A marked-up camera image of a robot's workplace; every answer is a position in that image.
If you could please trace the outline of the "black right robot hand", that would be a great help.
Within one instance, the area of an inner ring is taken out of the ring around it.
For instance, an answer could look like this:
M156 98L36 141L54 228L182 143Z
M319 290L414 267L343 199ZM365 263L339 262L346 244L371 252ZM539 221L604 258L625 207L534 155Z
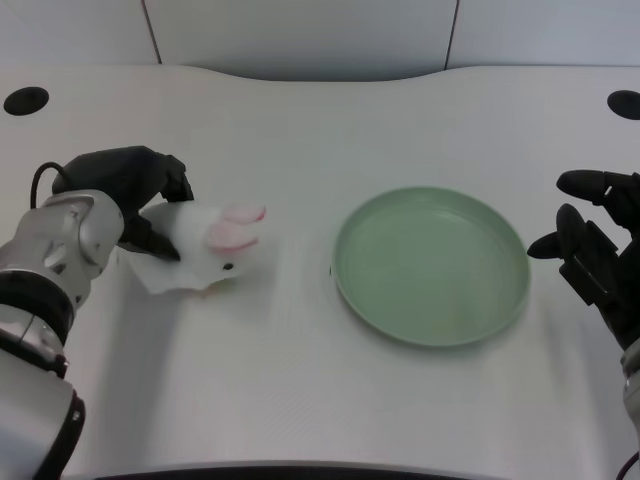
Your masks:
M592 221L570 204L556 214L556 230L536 241L527 254L563 261L561 276L588 305L599 310L622 349L639 339L639 175L596 170L563 173L564 193L603 207L631 241L622 253Z

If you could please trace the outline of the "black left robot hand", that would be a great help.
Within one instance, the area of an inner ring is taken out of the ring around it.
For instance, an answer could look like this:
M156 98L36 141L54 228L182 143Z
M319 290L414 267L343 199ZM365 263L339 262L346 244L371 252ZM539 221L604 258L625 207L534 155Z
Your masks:
M54 194L77 190L101 191L117 204L124 219L119 247L162 260L180 259L171 241L140 215L156 195L168 202L194 199L186 167L177 158L145 146L82 154L62 168L52 186Z

